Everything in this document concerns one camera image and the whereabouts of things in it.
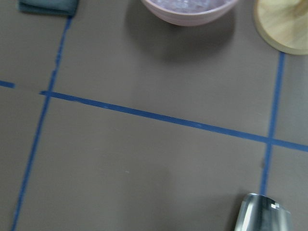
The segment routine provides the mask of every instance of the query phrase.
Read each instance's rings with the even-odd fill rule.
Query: pink bowl
[[[209,11],[200,13],[179,13],[164,9],[151,0],[141,0],[143,4],[157,17],[171,24],[179,26],[198,26],[214,21],[228,12],[238,0],[230,0],[229,2]]]

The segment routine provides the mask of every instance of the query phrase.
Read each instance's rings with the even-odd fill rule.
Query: metallic object
[[[293,231],[291,213],[266,196],[250,193],[242,202],[234,231]]]

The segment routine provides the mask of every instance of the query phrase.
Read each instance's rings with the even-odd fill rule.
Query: towel
[[[20,11],[74,16],[78,0],[19,0]]]

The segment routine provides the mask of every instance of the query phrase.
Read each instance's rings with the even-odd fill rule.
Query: folded cloth
[[[74,16],[78,0],[19,0],[20,11]]]

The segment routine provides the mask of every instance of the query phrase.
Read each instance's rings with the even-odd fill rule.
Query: gray surface
[[[269,196],[292,214],[295,231],[307,230],[308,153],[275,147]]]
[[[8,231],[43,97],[0,87],[0,230]]]
[[[0,80],[39,92],[48,86],[65,18],[20,13],[0,3]]]
[[[278,52],[252,5],[186,28],[139,0],[81,1],[55,91],[266,135]]]
[[[18,230],[231,230],[258,190],[263,150],[53,99]]]
[[[308,56],[286,57],[276,138],[308,145]]]

